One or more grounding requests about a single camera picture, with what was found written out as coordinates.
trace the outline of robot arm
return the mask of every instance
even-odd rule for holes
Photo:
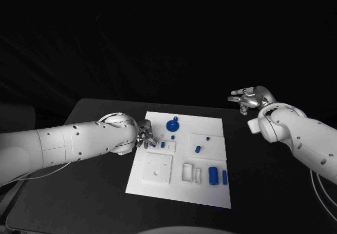
[[[337,130],[309,119],[298,108],[276,102],[265,87],[236,90],[235,94],[243,95],[227,100],[239,103],[243,115],[249,108],[259,108],[258,118],[248,121],[252,133],[262,133],[271,143],[285,143],[295,158],[337,184]]]
[[[157,141],[151,123],[138,123],[125,114],[105,122],[69,124],[53,128],[0,134],[0,186],[36,170],[80,161],[106,152],[124,155]]]

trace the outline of blue object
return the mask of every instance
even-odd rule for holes
[[[219,185],[217,168],[216,167],[209,168],[209,184]]]
[[[167,122],[167,130],[170,132],[176,132],[177,129],[178,129],[178,123],[177,123],[177,117],[174,117],[173,120]]]
[[[200,146],[196,147],[196,153],[200,152],[200,148],[201,148]]]
[[[227,185],[227,181],[226,181],[226,171],[223,171],[223,185]]]

